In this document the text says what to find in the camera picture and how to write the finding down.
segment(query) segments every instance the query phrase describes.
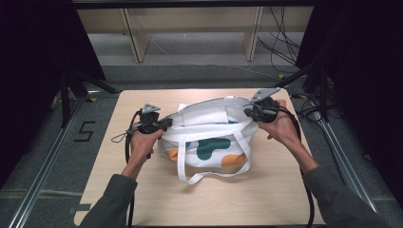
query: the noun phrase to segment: hand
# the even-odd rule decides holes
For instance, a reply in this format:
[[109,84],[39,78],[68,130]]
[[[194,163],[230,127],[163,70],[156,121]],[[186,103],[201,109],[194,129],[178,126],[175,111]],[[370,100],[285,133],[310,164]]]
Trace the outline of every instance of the hand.
[[[280,106],[285,107],[286,105],[283,100],[278,100],[277,102]],[[258,125],[259,128],[269,133],[268,140],[275,139],[288,148],[296,158],[303,173],[307,173],[319,166],[299,140],[297,130],[287,113],[280,111],[272,123],[258,122]]]
[[[278,104],[282,107],[286,107],[284,100],[277,100]],[[285,146],[289,146],[290,143],[299,143],[296,128],[288,114],[279,111],[276,119],[272,123],[258,122],[259,128],[269,133],[267,139],[275,139]]]
[[130,141],[131,156],[122,175],[136,180],[143,164],[147,161],[147,155],[154,153],[152,147],[162,135],[162,130],[158,130],[152,134],[143,134],[137,129],[134,130]]

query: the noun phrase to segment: tote bag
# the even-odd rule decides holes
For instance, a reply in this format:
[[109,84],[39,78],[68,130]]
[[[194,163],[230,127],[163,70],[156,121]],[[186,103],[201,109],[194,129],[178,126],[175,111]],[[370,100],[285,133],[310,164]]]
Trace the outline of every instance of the tote bag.
[[[205,175],[232,177],[249,170],[252,160],[251,141],[258,124],[243,113],[249,101],[226,97],[188,105],[167,118],[173,120],[158,140],[159,154],[177,163],[179,179],[194,184]],[[241,165],[234,173],[205,171],[190,179],[185,166],[226,168]]]

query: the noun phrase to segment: black curtain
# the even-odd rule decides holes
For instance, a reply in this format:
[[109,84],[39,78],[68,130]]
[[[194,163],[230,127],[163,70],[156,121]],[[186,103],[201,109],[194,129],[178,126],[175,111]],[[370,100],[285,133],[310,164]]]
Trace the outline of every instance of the black curtain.
[[[37,133],[67,68],[105,78],[77,11],[68,0],[0,2],[0,187]],[[68,75],[70,85],[82,80]]]
[[[351,2],[354,14],[342,24],[345,33],[337,35],[340,42],[326,56],[325,69],[348,122],[403,208],[403,2]],[[299,67],[316,58],[336,11],[320,7],[312,15]],[[308,79],[310,86],[318,85],[318,78]]]

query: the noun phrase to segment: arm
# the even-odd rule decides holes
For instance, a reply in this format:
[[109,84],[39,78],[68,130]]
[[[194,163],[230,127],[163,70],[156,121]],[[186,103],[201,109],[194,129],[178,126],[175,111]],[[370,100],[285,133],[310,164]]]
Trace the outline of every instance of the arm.
[[[285,101],[278,102],[285,107]],[[275,139],[284,144],[296,158],[305,174],[303,180],[317,199],[320,214],[328,227],[390,227],[332,171],[319,166],[299,141],[287,114],[279,112],[274,122],[259,122],[259,128],[269,133],[268,140]]]
[[86,214],[80,227],[125,227],[127,208],[137,187],[136,179],[147,161],[148,153],[153,153],[155,141],[162,130],[149,135],[134,131],[130,141],[131,156],[121,175],[113,175],[103,196]]

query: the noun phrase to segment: wooden table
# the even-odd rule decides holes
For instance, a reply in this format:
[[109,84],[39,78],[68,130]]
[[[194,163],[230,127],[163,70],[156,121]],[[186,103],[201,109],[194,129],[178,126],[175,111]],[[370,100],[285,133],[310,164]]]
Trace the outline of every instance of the wooden table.
[[[135,111],[150,103],[160,107],[160,117],[177,111],[180,103],[193,104],[234,95],[250,99],[258,90],[173,89],[122,92],[111,117],[81,204],[91,207],[104,193],[113,174],[125,167],[124,142],[111,139],[124,133]],[[286,90],[272,96],[294,108]],[[139,226],[285,225],[305,224],[309,204],[297,162],[280,143],[258,130],[252,141],[252,167],[234,178],[207,176],[194,185],[181,182],[176,163],[155,153],[138,177],[133,224]],[[305,137],[302,141],[309,149]],[[323,224],[316,206],[315,224]],[[78,211],[80,224],[87,212]]]

